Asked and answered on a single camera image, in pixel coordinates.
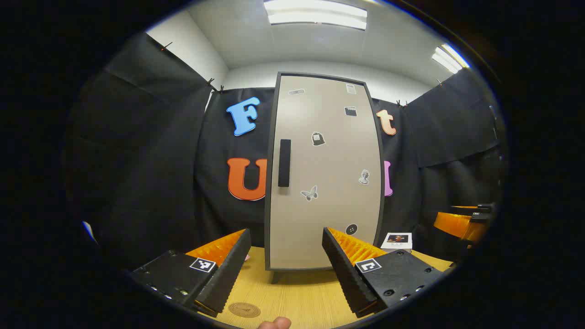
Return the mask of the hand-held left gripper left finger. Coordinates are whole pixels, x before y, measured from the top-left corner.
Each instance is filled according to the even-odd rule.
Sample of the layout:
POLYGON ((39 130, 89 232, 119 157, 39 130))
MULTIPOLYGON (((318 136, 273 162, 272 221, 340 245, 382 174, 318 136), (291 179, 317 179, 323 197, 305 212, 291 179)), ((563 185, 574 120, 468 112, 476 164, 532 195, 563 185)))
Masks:
POLYGON ((216 317, 223 312, 250 248, 250 229, 242 229, 188 253, 168 250, 130 275, 173 304, 216 317))

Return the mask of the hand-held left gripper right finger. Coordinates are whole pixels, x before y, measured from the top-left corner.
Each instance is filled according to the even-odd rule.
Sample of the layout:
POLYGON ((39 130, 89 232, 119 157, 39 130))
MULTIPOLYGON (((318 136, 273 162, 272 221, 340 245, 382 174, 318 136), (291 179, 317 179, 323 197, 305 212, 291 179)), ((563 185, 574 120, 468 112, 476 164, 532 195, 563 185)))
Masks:
POLYGON ((386 252, 329 227, 322 248, 358 318, 394 312, 447 275, 404 249, 386 252))

